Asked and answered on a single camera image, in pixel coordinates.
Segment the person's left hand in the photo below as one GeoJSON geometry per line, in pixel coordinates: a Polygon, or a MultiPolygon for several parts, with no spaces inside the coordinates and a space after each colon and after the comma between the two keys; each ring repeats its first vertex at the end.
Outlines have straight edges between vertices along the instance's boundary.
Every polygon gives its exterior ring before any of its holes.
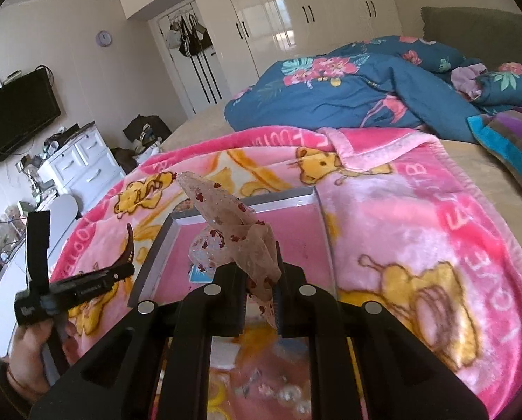
{"type": "Polygon", "coordinates": [[[11,388],[30,404],[34,404],[50,389],[45,376],[42,348],[49,340],[54,326],[53,320],[19,326],[12,340],[6,378],[11,388]]]}

